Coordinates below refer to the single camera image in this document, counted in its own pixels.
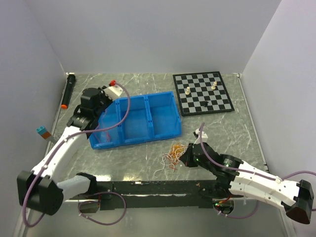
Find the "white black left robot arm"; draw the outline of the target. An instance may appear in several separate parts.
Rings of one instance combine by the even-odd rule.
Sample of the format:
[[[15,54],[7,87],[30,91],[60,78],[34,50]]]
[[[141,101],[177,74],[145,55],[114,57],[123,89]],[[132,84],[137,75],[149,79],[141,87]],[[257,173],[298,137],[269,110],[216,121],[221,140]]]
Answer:
[[[23,207],[54,215],[61,204],[79,194],[93,198],[97,194],[96,179],[81,174],[60,182],[59,177],[70,159],[84,145],[98,126],[101,114],[118,99],[122,89],[117,85],[85,89],[80,104],[58,142],[31,171],[17,177],[19,203]]]

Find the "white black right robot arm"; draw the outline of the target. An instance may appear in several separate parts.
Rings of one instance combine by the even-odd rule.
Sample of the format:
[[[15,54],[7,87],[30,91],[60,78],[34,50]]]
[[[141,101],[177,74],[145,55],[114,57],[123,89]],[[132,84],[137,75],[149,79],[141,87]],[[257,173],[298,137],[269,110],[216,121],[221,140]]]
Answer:
[[[253,198],[283,209],[293,221],[311,222],[314,193],[306,180],[282,180],[232,155],[218,154],[207,143],[190,143],[179,159],[186,167],[200,166],[215,175],[211,191],[218,198]]]

